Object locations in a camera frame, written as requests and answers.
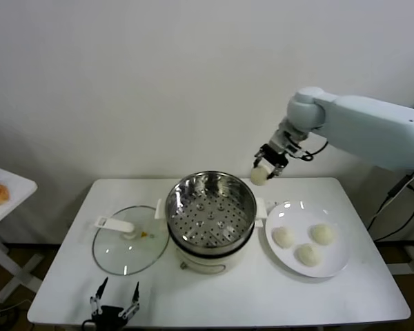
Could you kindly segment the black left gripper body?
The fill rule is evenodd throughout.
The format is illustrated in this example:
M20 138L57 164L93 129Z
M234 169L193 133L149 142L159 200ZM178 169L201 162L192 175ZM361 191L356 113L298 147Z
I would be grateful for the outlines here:
M103 305L101 309L101 314L93 312L91 318L82 323L82 330L86 330L90 325L96 331L115 331L121 330L128 323L127 319L119 316L119 313L123 312L123 308Z

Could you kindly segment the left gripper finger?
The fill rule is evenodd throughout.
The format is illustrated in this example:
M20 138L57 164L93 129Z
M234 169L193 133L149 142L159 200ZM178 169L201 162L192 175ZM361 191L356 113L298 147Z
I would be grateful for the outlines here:
M92 316L97 316L100 314L103 314L103 309L101 306L101 298L103 296L105 287L107 285L108 282L108 277L106 277L103 281L103 283L98 287L97 292L94 296L92 296L90 298L90 305L91 305L91 315Z
M131 319L137 313L139 308L139 282L137 282L131 304L119 313L119 318Z

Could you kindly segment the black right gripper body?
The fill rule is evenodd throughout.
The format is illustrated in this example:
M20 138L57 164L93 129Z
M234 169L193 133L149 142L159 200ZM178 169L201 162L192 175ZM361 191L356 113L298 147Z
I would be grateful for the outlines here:
M285 152L277 152L267 143L260 148L262 158L265 159L274 168L285 168L288 165L288 159Z

